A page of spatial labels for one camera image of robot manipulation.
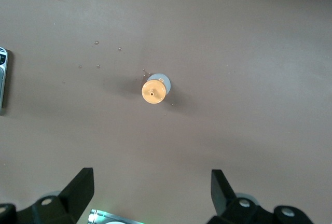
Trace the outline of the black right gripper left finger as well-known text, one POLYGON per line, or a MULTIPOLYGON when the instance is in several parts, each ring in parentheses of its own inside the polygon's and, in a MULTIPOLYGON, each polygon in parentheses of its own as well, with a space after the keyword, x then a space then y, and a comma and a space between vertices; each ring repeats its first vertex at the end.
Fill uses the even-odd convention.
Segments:
POLYGON ((93 168, 83 168, 57 195, 17 212, 16 223, 77 223, 94 195, 93 168))

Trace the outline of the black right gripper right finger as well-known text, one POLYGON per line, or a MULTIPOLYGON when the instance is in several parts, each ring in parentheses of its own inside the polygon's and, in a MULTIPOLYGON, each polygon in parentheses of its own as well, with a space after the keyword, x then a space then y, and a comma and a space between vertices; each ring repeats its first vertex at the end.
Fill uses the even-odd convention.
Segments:
POLYGON ((211 198, 216 215, 208 223, 275 223, 272 213, 237 196, 222 170, 211 171, 211 198))

